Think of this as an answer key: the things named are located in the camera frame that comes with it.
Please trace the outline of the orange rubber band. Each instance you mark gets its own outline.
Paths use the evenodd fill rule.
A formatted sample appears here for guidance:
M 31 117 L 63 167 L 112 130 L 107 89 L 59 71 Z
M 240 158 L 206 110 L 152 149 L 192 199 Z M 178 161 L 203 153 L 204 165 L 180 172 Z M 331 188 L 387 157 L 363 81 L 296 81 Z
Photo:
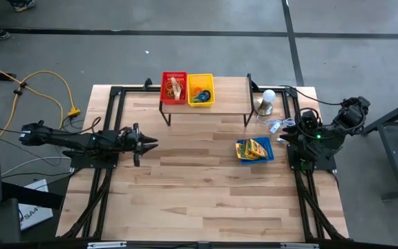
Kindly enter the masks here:
M 173 98 L 174 98 L 173 89 L 172 89 L 172 84 L 171 84 L 170 81 L 168 81 L 168 82 L 166 83 L 165 89 L 167 90 L 167 95 L 168 95 L 169 97 L 173 97 Z

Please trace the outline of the red plastic basket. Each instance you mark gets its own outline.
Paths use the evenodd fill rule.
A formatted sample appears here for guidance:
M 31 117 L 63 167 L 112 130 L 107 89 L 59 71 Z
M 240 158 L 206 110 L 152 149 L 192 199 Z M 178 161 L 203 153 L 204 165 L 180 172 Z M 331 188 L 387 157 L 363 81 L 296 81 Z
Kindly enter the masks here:
M 183 85 L 183 90 L 179 100 L 167 95 L 165 85 L 168 81 L 171 82 L 171 77 L 174 77 L 178 83 Z M 162 73 L 162 83 L 160 86 L 160 100 L 165 104 L 184 104 L 187 101 L 187 72 L 168 72 Z

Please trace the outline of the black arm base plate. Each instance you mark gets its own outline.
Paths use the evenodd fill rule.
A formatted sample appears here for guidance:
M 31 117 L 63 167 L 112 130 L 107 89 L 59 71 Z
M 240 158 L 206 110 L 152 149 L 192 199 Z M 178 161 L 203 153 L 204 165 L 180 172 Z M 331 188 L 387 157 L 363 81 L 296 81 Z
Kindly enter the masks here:
M 329 150 L 323 149 L 322 154 L 314 163 L 304 159 L 298 153 L 297 147 L 291 144 L 287 145 L 287 157 L 291 170 L 325 170 L 332 171 L 337 168 L 334 156 L 329 155 Z
M 119 154 L 105 151 L 66 150 L 62 152 L 71 159 L 73 168 L 113 169 L 117 165 Z

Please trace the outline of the blue plastic basket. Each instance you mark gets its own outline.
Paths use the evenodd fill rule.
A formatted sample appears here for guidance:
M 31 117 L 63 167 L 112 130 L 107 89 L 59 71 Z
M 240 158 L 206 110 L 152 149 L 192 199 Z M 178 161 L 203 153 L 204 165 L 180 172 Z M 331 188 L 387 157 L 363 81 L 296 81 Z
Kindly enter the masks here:
M 268 157 L 267 158 L 259 158 L 257 160 L 240 160 L 240 162 L 244 165 L 247 164 L 254 164 L 254 163 L 266 163 L 268 161 L 273 161 L 274 160 L 274 153 L 272 151 L 272 146 L 270 139 L 268 137 L 257 137 L 257 138 L 250 138 L 258 142 L 262 147 L 264 147 L 267 150 Z M 243 144 L 244 140 L 238 140 L 236 143 Z

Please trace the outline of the white light bulb lamp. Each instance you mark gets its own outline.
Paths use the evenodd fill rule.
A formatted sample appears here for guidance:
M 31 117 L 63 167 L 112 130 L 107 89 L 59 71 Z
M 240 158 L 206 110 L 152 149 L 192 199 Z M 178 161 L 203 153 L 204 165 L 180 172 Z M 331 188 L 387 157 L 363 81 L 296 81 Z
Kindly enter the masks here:
M 266 90 L 263 92 L 261 98 L 255 102 L 255 111 L 260 116 L 268 116 L 273 111 L 273 101 L 276 98 L 276 94 L 273 90 Z

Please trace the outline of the wide tan rubber band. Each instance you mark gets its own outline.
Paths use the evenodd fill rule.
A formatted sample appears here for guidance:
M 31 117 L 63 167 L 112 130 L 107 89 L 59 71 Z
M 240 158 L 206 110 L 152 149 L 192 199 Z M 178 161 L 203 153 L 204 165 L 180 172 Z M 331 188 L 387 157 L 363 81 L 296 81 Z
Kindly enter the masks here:
M 182 91 L 181 85 L 174 77 L 171 77 L 171 84 L 172 84 L 174 99 L 179 100 Z

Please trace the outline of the yellow plastic basket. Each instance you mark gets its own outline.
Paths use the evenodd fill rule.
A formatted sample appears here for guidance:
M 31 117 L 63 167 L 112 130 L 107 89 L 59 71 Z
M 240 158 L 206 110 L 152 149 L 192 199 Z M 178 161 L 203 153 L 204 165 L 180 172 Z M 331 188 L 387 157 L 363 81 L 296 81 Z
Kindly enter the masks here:
M 211 98 L 207 102 L 193 103 L 191 101 L 193 95 L 192 91 L 194 87 L 200 87 L 202 90 L 209 90 L 211 92 Z M 211 107 L 215 102 L 215 91 L 214 91 L 214 77 L 211 73 L 206 74 L 190 74 L 187 77 L 187 101 L 190 107 Z

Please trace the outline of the silver metal bracket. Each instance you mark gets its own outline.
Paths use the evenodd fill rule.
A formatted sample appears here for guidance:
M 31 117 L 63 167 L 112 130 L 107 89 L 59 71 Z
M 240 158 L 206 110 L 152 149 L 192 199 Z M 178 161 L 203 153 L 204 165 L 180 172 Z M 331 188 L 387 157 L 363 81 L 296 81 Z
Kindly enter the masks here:
M 88 243 L 86 249 L 118 249 L 126 246 L 127 243 L 125 241 L 98 241 Z
M 313 243 L 281 243 L 280 249 L 320 249 L 319 244 Z

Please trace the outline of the black flat bar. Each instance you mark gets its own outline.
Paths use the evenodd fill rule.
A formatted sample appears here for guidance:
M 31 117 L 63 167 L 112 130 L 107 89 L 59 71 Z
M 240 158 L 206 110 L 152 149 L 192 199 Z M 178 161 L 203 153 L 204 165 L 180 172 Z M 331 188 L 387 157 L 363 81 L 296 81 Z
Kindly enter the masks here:
M 18 203 L 21 204 L 51 209 L 60 208 L 64 198 L 58 194 L 41 192 L 4 182 L 1 183 L 1 193 L 3 199 L 17 199 Z

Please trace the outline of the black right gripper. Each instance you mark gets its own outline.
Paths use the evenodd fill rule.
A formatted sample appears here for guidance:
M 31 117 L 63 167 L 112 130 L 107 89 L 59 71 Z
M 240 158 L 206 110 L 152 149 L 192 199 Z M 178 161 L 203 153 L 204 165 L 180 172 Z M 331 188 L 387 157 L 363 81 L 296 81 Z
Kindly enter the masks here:
M 300 154 L 320 154 L 320 136 L 316 132 L 321 121 L 319 112 L 316 109 L 299 109 L 294 119 L 296 125 L 283 128 L 287 134 L 280 135 L 279 138 L 293 145 L 298 143 L 296 147 Z

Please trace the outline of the wooden shelf riser black legs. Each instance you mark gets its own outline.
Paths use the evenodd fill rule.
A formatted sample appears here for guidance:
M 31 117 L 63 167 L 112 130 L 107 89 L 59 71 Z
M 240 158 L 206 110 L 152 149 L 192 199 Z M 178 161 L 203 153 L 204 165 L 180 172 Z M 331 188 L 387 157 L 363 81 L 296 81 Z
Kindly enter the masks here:
M 215 102 L 211 107 L 190 107 L 188 101 L 184 104 L 160 102 L 159 112 L 167 125 L 171 124 L 173 114 L 242 115 L 244 125 L 248 125 L 254 112 L 252 76 L 214 77 L 214 91 Z

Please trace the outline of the white printed paper sheet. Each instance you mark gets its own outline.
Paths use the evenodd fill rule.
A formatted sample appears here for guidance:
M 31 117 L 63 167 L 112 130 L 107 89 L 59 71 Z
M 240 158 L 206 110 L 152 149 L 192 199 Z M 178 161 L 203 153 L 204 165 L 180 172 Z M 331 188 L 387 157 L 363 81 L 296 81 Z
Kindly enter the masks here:
M 38 190 L 40 192 L 48 192 L 46 179 L 26 185 L 26 188 Z M 19 204 L 18 208 L 21 231 L 53 218 L 53 211 L 50 208 L 27 204 Z

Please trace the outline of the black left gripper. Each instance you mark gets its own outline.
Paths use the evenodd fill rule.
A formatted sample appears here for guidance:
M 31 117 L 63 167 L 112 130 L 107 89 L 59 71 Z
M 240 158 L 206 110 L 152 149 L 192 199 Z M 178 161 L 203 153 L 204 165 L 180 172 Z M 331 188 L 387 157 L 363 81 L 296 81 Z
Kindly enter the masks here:
M 121 128 L 119 138 L 123 150 L 133 153 L 133 164 L 135 167 L 140 166 L 140 157 L 142 155 L 158 146 L 158 144 L 149 144 L 157 142 L 156 138 L 141 135 L 138 123 L 134 123 L 131 127 Z

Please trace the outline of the black metal table frame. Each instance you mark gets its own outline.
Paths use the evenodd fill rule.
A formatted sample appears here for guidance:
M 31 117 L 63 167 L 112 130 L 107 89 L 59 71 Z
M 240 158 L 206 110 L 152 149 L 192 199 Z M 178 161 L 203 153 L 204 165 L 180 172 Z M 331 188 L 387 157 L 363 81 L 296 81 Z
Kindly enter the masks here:
M 67 232 L 105 176 L 108 192 L 84 227 L 84 234 L 127 241 L 297 241 L 327 232 L 299 198 L 287 147 L 252 114 L 173 114 L 167 125 L 159 112 L 156 86 L 96 85 L 85 125 L 96 117 L 113 128 L 138 123 L 158 139 L 139 167 L 122 154 L 111 171 L 82 169 L 68 182 L 57 234 Z M 238 140 L 268 137 L 274 160 L 244 165 Z

